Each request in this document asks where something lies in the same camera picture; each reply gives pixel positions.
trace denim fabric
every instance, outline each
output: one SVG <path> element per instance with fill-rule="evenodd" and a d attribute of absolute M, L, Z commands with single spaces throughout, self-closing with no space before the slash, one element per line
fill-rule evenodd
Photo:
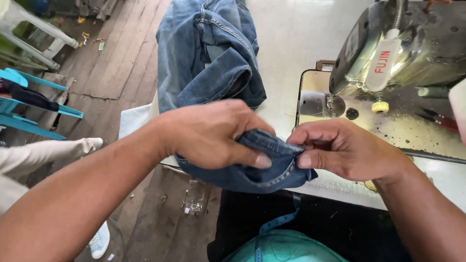
<path fill-rule="evenodd" d="M 255 27 L 244 2 L 172 0 L 156 37 L 160 113 L 225 98 L 242 99 L 256 109 L 267 98 L 257 68 Z M 175 157 L 193 177 L 237 192 L 271 193 L 317 177 L 314 170 L 296 166 L 301 147 L 260 130 L 245 132 L 238 142 L 267 154 L 272 167 L 205 170 Z"/>
<path fill-rule="evenodd" d="M 301 169 L 296 165 L 295 158 L 304 151 L 299 146 L 285 143 L 262 130 L 247 131 L 237 141 L 268 155 L 272 166 L 257 169 L 246 165 L 231 165 L 218 170 L 205 170 L 189 164 L 182 156 L 175 157 L 186 173 L 236 192 L 271 193 L 302 186 L 317 177 L 314 169 Z"/>
<path fill-rule="evenodd" d="M 224 98 L 255 109 L 267 98 L 255 27 L 243 2 L 173 0 L 156 38 L 160 113 Z"/>

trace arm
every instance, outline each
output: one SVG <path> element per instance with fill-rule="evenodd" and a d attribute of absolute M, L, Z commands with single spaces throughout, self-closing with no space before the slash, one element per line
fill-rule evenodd
<path fill-rule="evenodd" d="M 352 181 L 373 180 L 414 260 L 466 257 L 466 214 L 398 148 L 341 118 L 304 123 L 288 142 L 304 144 L 301 168 L 325 169 Z"/>
<path fill-rule="evenodd" d="M 255 128 L 274 132 L 240 100 L 160 115 L 20 198 L 0 220 L 0 262 L 74 259 L 124 198 L 174 153 L 203 168 L 233 163 L 270 167 L 266 156 L 234 141 Z"/>

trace blue tape measure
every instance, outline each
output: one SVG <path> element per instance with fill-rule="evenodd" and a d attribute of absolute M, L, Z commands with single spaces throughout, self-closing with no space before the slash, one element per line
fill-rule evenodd
<path fill-rule="evenodd" d="M 256 238 L 256 253 L 255 253 L 255 262 L 262 262 L 262 253 L 260 252 L 260 244 L 259 239 L 262 235 L 265 235 L 268 231 L 279 227 L 291 220 L 295 219 L 296 214 L 301 207 L 301 197 L 298 194 L 293 193 L 293 202 L 295 203 L 295 212 L 287 215 L 283 215 L 281 217 L 277 217 L 272 221 L 269 221 L 262 225 L 259 229 L 259 236 Z"/>

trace white pants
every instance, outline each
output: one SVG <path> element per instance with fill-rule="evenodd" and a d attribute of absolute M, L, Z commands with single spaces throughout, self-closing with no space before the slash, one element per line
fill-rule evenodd
<path fill-rule="evenodd" d="M 13 179 L 30 174 L 48 162 L 92 153 L 98 149 L 96 142 L 96 138 L 76 141 L 46 140 L 0 148 L 0 216 L 28 191 L 26 186 Z"/>

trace white shoe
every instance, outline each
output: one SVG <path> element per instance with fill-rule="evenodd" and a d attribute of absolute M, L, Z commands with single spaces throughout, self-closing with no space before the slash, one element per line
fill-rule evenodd
<path fill-rule="evenodd" d="M 89 140 L 94 144 L 96 147 L 96 151 L 102 148 L 103 140 L 102 138 L 89 138 Z"/>
<path fill-rule="evenodd" d="M 99 228 L 97 233 L 89 242 L 92 258 L 99 259 L 103 256 L 110 243 L 110 231 L 107 226 L 107 221 Z"/>

